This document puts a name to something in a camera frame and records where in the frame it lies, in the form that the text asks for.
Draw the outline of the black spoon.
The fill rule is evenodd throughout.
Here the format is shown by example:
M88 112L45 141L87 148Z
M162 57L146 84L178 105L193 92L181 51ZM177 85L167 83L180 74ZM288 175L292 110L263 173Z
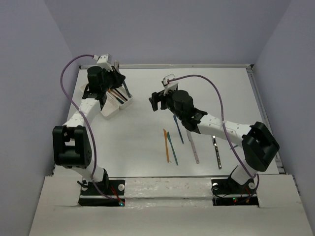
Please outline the black spoon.
M117 89L115 89L115 91L126 101L128 101L128 99Z

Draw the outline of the steel spoon teal handle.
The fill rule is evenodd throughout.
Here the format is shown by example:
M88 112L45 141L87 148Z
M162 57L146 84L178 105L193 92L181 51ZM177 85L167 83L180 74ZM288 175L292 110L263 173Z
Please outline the steel spoon teal handle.
M125 91L126 91L126 93L127 93L127 96L128 96L129 98L131 98L131 94L130 94L130 92L129 92L129 89L128 89L128 87L127 87L125 81L123 81L123 86L124 86L124 88L125 88Z

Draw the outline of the copper spoon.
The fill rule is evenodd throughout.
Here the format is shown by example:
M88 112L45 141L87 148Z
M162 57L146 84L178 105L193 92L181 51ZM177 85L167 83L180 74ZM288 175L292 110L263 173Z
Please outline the copper spoon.
M122 95L117 89L112 89L111 91L117 96L119 96L121 99L123 99L124 101L127 101L127 98L124 95Z

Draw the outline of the gold spoon teal handle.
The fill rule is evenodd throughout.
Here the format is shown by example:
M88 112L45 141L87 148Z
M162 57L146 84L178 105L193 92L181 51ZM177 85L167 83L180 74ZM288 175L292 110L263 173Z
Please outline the gold spoon teal handle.
M121 104L125 103L119 96L117 96L117 95L114 95L114 96Z

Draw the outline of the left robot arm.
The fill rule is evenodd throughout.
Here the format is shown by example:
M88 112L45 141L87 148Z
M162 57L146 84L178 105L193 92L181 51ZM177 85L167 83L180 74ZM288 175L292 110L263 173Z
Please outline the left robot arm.
M104 109L108 90L123 85L126 78L119 68L118 61L114 62L110 70L100 65L88 68L88 83L80 105L75 106L76 112L64 125L55 126L52 131L55 164L79 173L83 179L92 183L92 189L98 194L108 191L109 176L96 163L91 123Z

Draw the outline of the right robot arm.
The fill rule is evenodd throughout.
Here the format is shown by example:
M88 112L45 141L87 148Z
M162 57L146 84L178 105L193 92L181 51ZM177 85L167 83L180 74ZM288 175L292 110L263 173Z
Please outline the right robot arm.
M249 179L265 172L280 149L265 124L258 121L253 125L239 124L217 118L195 108L187 91L154 92L149 102L153 111L171 111L190 132L215 136L228 141L231 147L238 145L242 148L245 158L226 181L230 192L239 192Z

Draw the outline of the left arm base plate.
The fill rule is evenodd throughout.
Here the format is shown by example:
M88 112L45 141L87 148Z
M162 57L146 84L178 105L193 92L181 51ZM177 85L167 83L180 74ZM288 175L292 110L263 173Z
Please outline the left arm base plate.
M109 179L106 188L102 182L93 184L85 179L77 181L81 187L78 204L82 207L124 207L125 186L124 179Z

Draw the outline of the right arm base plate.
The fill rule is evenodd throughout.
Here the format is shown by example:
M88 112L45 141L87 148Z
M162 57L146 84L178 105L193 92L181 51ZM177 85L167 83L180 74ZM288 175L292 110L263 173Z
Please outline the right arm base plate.
M211 191L214 206L259 206L252 178L243 185L230 177L213 179Z

